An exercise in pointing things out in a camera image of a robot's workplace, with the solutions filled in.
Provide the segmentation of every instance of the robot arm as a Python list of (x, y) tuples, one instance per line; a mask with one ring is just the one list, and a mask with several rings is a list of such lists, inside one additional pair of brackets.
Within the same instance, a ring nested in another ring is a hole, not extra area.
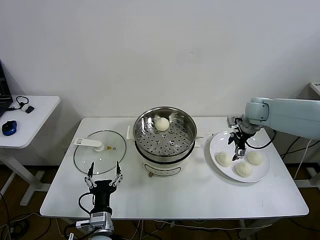
[[(117, 190), (124, 176), (121, 173), (118, 161), (116, 162), (116, 175), (112, 180), (94, 181), (93, 173), (94, 163), (91, 164), (87, 176), (84, 177), (90, 194), (94, 196), (93, 209), (88, 212), (90, 219), (77, 221), (75, 226), (77, 229), (90, 227), (90, 229), (95, 230), (92, 234), (92, 240), (111, 240), (110, 237), (114, 232), (114, 225), (111, 220), (112, 209), (110, 207), (110, 195)], [(73, 240), (73, 234), (70, 235), (69, 240)]]
[(237, 160), (244, 157), (247, 140), (264, 126), (320, 140), (320, 101), (255, 97), (246, 104), (245, 115), (228, 117), (227, 123), (234, 129), (228, 144), (235, 143), (233, 160)]

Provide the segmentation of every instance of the floor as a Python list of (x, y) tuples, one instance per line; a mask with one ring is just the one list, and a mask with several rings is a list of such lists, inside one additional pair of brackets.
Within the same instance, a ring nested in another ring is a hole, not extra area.
[[(29, 170), (35, 174), (37, 172), (34, 168), (29, 168)], [(296, 168), (289, 168), (291, 175), (294, 174)], [(44, 183), (51, 183), (55, 177), (57, 170), (56, 169), (47, 169), (46, 173), (42, 179)], [(11, 174), (11, 170), (6, 166), (0, 165), (0, 187), (5, 184), (6, 180)], [(302, 168), (299, 171), (297, 179), (307, 179), (308, 173)], [(24, 182), (19, 176), (16, 176), (11, 183), (10, 187), (4, 194), (4, 198), (6, 200), (9, 215), (12, 219), (13, 217), (32, 212), (39, 212), (41, 204), (46, 196), (45, 192), (37, 192), (30, 204), (28, 206), (20, 206), (20, 200), (23, 197), (25, 191), (28, 188), (28, 184)], [(297, 217), (294, 220), (302, 226), (318, 229), (320, 230), (320, 193), (316, 188), (306, 188), (300, 189), (302, 196), (304, 197), (307, 205), (309, 206), (310, 212), (307, 216)], [(19, 240), (35, 240), (38, 236), (46, 231), (49, 226), (49, 218), (39, 217), (36, 215), (32, 215), (28, 218), (29, 220), (29, 229), (25, 233), (25, 235)], [(7, 216), (5, 212), (5, 207), (3, 201), (0, 200), (0, 226), (7, 222)], [(67, 225), (63, 220), (58, 220), (59, 227), (61, 232), (63, 233), (64, 227)], [(156, 229), (154, 221), (145, 221), (144, 225), (146, 226), (147, 232), (152, 232)], [(239, 227), (239, 222), (237, 220), (222, 220), (222, 221), (206, 221), (204, 223), (196, 223), (193, 221), (182, 221), (177, 222), (179, 225), (189, 225), (189, 226), (198, 226), (198, 227), (220, 227), (220, 228), (235, 228)], [(123, 238), (131, 238), (135, 231), (135, 227), (132, 221), (114, 221), (115, 233)], [(84, 234), (74, 230), (72, 231), (79, 238)], [(151, 239), (159, 239), (159, 240), (178, 240), (178, 239), (188, 239), (188, 240), (237, 240), (238, 238), (238, 230), (232, 231), (221, 231), (217, 230), (215, 232), (205, 232), (201, 230), (190, 230), (185, 227), (175, 226), (170, 228), (168, 224), (164, 227), (164, 229), (157, 231), (154, 233), (158, 238), (153, 236), (147, 236), (146, 240)], [(56, 220), (53, 218), (51, 220), (50, 228), (47, 233), (39, 238), (40, 240), (59, 240), (64, 239), (64, 237), (60, 236), (58, 232), (58, 227)], [(135, 235), (133, 240), (138, 240), (138, 234)], [(271, 227), (265, 228), (259, 231), (256, 236), (251, 237), (252, 240), (316, 240), (320, 239), (320, 231), (312, 231), (300, 226), (295, 225), (289, 219), (281, 219), (280, 221), (273, 224)]]

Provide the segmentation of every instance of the stainless steel steamer basket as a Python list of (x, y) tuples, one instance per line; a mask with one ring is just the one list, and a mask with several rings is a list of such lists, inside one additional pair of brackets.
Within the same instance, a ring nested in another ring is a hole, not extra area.
[[(169, 128), (155, 128), (158, 118), (169, 120)], [(134, 123), (133, 136), (138, 152), (147, 160), (162, 165), (175, 164), (185, 159), (193, 150), (197, 127), (184, 111), (161, 106), (143, 113)]]

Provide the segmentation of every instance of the glass pot lid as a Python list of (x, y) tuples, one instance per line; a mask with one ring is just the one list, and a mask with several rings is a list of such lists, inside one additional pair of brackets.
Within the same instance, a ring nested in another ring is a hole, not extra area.
[(96, 131), (86, 137), (89, 140), (100, 141), (104, 145), (102, 151), (95, 147), (78, 145), (74, 152), (74, 164), (83, 173), (87, 174), (94, 162), (93, 174), (99, 175), (114, 169), (117, 161), (124, 158), (127, 146), (124, 138), (115, 131)]

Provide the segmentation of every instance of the cable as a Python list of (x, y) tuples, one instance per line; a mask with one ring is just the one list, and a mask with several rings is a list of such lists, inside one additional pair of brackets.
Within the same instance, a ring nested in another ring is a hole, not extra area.
[[(314, 145), (316, 145), (316, 144), (318, 144), (318, 143), (320, 143), (320, 141), (316, 141), (314, 144), (310, 145), (309, 148), (312, 148)], [(282, 158), (282, 159), (284, 159), (284, 158), (285, 158), (285, 155), (287, 155), (287, 154), (293, 154), (293, 153), (296, 153), (296, 152), (299, 152), (299, 151), (305, 150), (305, 149), (306, 149), (306, 148), (303, 147), (303, 148), (300, 148), (300, 149), (298, 149), (298, 150), (286, 152), (285, 154), (281, 154), (280, 156), (282, 157), (282, 156), (284, 155), (284, 157)]]
[(49, 231), (50, 226), (51, 226), (51, 218), (49, 217), (49, 226), (48, 226), (47, 229), (44, 231), (44, 233), (42, 233), (40, 236), (38, 236), (38, 237), (35, 238), (34, 240), (38, 240), (38, 239), (40, 239), (43, 235), (45, 235), (45, 234)]
[(90, 212), (81, 205), (81, 199), (82, 199), (84, 196), (87, 196), (87, 195), (90, 195), (90, 194), (92, 194), (92, 193), (91, 193), (91, 192), (86, 192), (86, 193), (82, 194), (82, 195), (79, 197), (79, 199), (78, 199), (78, 205), (79, 205), (79, 207), (80, 207), (83, 211), (85, 211), (87, 214), (89, 214), (89, 215), (90, 215)]
[(141, 238), (141, 231), (140, 231), (140, 229), (139, 229), (139, 223), (138, 223), (138, 225), (136, 225), (136, 223), (135, 223), (135, 221), (132, 221), (132, 224), (134, 225), (134, 227), (135, 227), (135, 229), (138, 231), (138, 239), (140, 239)]
[[(24, 102), (24, 101), (19, 101), (19, 100), (18, 100), (19, 98), (24, 98), (24, 99), (26, 99), (26, 102)], [(15, 98), (15, 100), (16, 100), (16, 102), (19, 104), (20, 107), (19, 107), (19, 108), (16, 108), (16, 107), (14, 107), (14, 106), (8, 107), (8, 108), (5, 109), (6, 111), (13, 111), (13, 110), (21, 109), (25, 104), (28, 104), (28, 103), (29, 103), (29, 98), (27, 98), (26, 96), (17, 96), (17, 97)]]
[[(160, 222), (160, 223), (166, 223), (166, 224), (171, 224), (170, 222), (167, 221), (160, 221), (160, 220), (153, 220), (155, 222)], [(193, 229), (205, 229), (205, 230), (226, 230), (226, 231), (231, 231), (231, 230), (237, 230), (237, 229), (263, 229), (272, 226), (272, 224), (265, 225), (265, 226), (256, 226), (256, 227), (234, 227), (234, 228), (220, 228), (220, 227), (200, 227), (200, 226), (185, 226), (185, 225), (179, 225), (179, 224), (174, 224), (175, 226), (178, 227), (185, 227), (185, 228), (193, 228)]]
[(251, 146), (247, 141), (245, 141), (245, 144), (248, 145), (248, 147), (252, 148), (252, 149), (264, 149), (266, 147), (268, 147), (272, 142), (273, 140), (275, 140), (276, 136), (277, 136), (277, 131), (276, 130), (273, 130), (272, 131), (274, 132), (274, 135), (273, 137), (271, 138), (271, 140), (264, 146)]
[[(67, 225), (64, 230), (63, 230), (63, 236), (65, 237), (65, 239), (69, 239), (68, 235), (67, 235), (67, 229), (70, 229), (70, 228), (75, 228), (76, 227), (76, 224), (75, 223), (72, 223), (70, 225)], [(94, 232), (98, 231), (99, 228), (95, 228), (93, 229), (92, 231), (90, 231), (88, 234), (78, 238), (78, 240), (83, 240), (83, 239), (86, 239), (87, 237), (89, 237), (91, 234), (93, 234)]]
[[(164, 226), (166, 226), (166, 223), (162, 224), (162, 226), (160, 227), (160, 229), (163, 229)], [(156, 233), (156, 232), (158, 232), (158, 231), (159, 231), (159, 230), (157, 229), (157, 230), (154, 230), (154, 231), (152, 231), (152, 232), (150, 232), (150, 233), (151, 233), (151, 234), (154, 234), (154, 233)]]
[(56, 217), (55, 217), (55, 222), (56, 222), (56, 227), (58, 228), (59, 235), (64, 238), (65, 236), (61, 233), (60, 226), (58, 223), (58, 218)]
[(8, 209), (8, 205), (6, 203), (6, 200), (4, 198), (4, 196), (2, 195), (2, 193), (0, 192), (0, 196), (2, 197), (4, 206), (5, 206), (5, 211), (6, 211), (6, 217), (8, 218), (8, 225), (10, 225), (10, 216), (9, 216), (9, 209)]
[(289, 218), (289, 220), (290, 220), (291, 222), (293, 222), (295, 225), (298, 225), (300, 228), (308, 229), (308, 230), (311, 230), (311, 231), (320, 232), (320, 230), (318, 230), (318, 229), (310, 228), (310, 227), (307, 227), (307, 226), (302, 226), (302, 225), (300, 225), (299, 223), (297, 223), (296, 221), (292, 220), (291, 218)]
[(132, 239), (134, 239), (134, 237), (135, 237), (137, 232), (138, 232), (138, 228), (135, 229), (135, 232), (133, 233), (132, 237), (130, 237), (130, 238), (123, 237), (122, 239), (124, 239), (124, 240), (132, 240)]
[(147, 231), (146, 231), (146, 225), (147, 225), (147, 224), (144, 224), (144, 226), (143, 226), (143, 231), (146, 233), (147, 236), (151, 236), (151, 237), (154, 237), (154, 238), (156, 238), (156, 239), (162, 240), (161, 237), (152, 234), (152, 232), (147, 232)]
[[(19, 101), (18, 99), (19, 98), (24, 98), (24, 99), (26, 99), (26, 102), (23, 102), (23, 101)], [(20, 105), (20, 103), (24, 103), (24, 104), (28, 104), (29, 103), (29, 98), (27, 98), (26, 96), (17, 96), (16, 98), (15, 98), (15, 100), (16, 100), (16, 102)]]
[(30, 224), (27, 219), (23, 219), (10, 224), (10, 234), (14, 239), (23, 237), (29, 230)]
[(225, 234), (227, 234), (229, 240), (232, 240), (230, 234), (226, 231), (226, 230), (222, 230), (222, 229), (214, 229), (214, 230), (209, 230), (209, 229), (193, 229), (193, 228), (188, 228), (189, 226), (186, 226), (184, 225), (181, 221), (179, 221), (185, 228), (187, 228), (188, 230), (191, 230), (191, 231), (204, 231), (204, 232), (209, 232), (209, 233), (214, 233), (216, 231), (222, 231), (224, 232)]
[(283, 158), (282, 158), (282, 160), (286, 157), (286, 155), (289, 153), (289, 150), (291, 149), (291, 147), (300, 139), (301, 137), (300, 136), (298, 136), (294, 141), (293, 141), (293, 143), (291, 143), (291, 145), (288, 147), (288, 149), (286, 150), (286, 152), (285, 152), (285, 154), (282, 154), (283, 155)]
[(207, 220), (204, 220), (204, 221), (192, 221), (192, 222), (194, 222), (194, 223), (196, 223), (196, 224), (203, 224), (203, 223), (205, 223)]
[(68, 239), (69, 240), (69, 237), (67, 235), (67, 229), (70, 229), (70, 228), (75, 228), (76, 227), (76, 224), (75, 223), (72, 223), (72, 224), (69, 224), (67, 226), (65, 226), (64, 230), (63, 230), (63, 236), (65, 237), (65, 239)]
[[(15, 216), (15, 217), (13, 217), (12, 219), (15, 219), (15, 218), (18, 218), (18, 217), (24, 216), (24, 215), (27, 215), (27, 216), (25, 216), (25, 217), (23, 217), (23, 218), (21, 218), (21, 219), (11, 220), (11, 221), (10, 221), (10, 225), (11, 225), (12, 223), (19, 223), (19, 222), (27, 219), (27, 218), (30, 217), (31, 215), (37, 215), (38, 217), (49, 219), (49, 226), (48, 226), (47, 230), (46, 230), (44, 233), (42, 233), (40, 236), (38, 236), (35, 240), (40, 239), (43, 235), (45, 235), (45, 234), (48, 232), (48, 230), (49, 230), (49, 228), (50, 228), (50, 226), (51, 226), (51, 219), (50, 219), (49, 217), (42, 216), (42, 215), (40, 215), (38, 212), (31, 212), (31, 213), (23, 213), (23, 214), (17, 215), (17, 216)], [(0, 229), (3, 228), (3, 227), (7, 227), (7, 228), (9, 229), (9, 225), (8, 225), (8, 224), (4, 224), (4, 225), (0, 226)], [(0, 239), (1, 239), (1, 240), (2, 240), (2, 239), (6, 239), (6, 237), (7, 237), (7, 236), (5, 236), (5, 237), (3, 238), (3, 230), (2, 230)]]
[(0, 192), (0, 196), (2, 197), (3, 203), (4, 203), (4, 207), (5, 207), (5, 212), (6, 212), (6, 217), (8, 218), (8, 223), (7, 223), (7, 228), (8, 228), (8, 232), (7, 235), (9, 234), (9, 238), (11, 240), (11, 233), (10, 233), (10, 216), (9, 216), (9, 209), (8, 209), (8, 205), (6, 203), (5, 197), (2, 195), (2, 193)]
[(226, 230), (222, 230), (222, 231), (228, 235), (229, 240), (232, 240), (232, 238), (231, 238), (230, 234), (228, 233), (228, 231), (226, 231)]
[(164, 224), (162, 224), (162, 226), (161, 226), (160, 228), (158, 228), (157, 222), (154, 222), (154, 224), (155, 224), (155, 228), (156, 228), (158, 231), (164, 229), (165, 226), (166, 226), (166, 224), (164, 223)]
[(293, 178), (293, 180), (295, 180), (296, 179), (296, 177), (297, 177), (297, 174), (298, 174), (298, 171), (299, 171), (299, 169), (300, 169), (300, 167), (301, 167), (301, 164), (302, 164), (302, 162), (304, 161), (304, 159), (305, 159), (305, 156), (306, 156), (306, 153), (307, 153), (307, 151), (308, 151), (308, 147), (309, 147), (309, 144), (311, 143), (311, 139), (310, 139), (310, 141), (308, 142), (308, 144), (306, 145), (306, 148), (305, 148), (305, 151), (304, 151), (304, 154), (303, 154), (303, 157), (302, 157), (302, 159), (301, 159), (301, 162), (300, 162), (300, 164), (299, 164), (299, 167), (298, 167), (298, 169), (296, 170), (296, 172), (295, 172), (295, 175), (294, 175), (294, 178)]
[(139, 240), (141, 240), (142, 234), (144, 233), (143, 231), (144, 231), (144, 221), (142, 220), (141, 235), (140, 235)]

